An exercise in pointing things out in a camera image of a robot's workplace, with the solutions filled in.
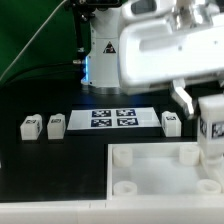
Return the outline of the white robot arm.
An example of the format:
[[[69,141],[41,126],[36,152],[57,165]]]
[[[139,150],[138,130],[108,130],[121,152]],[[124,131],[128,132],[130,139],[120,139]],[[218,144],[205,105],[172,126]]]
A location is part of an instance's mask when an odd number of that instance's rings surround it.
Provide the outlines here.
[[[191,118],[189,85],[224,87],[224,12],[214,0],[86,0],[95,9],[82,85],[102,94],[168,89]]]

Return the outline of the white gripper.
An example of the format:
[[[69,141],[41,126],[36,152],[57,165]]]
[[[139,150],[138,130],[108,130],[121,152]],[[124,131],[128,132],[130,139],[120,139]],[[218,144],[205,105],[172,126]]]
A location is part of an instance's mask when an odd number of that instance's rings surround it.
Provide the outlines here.
[[[175,30],[165,19],[131,24],[119,41],[119,83],[127,94],[155,91],[171,83],[172,99],[194,117],[186,84],[224,78],[224,13],[208,26]]]

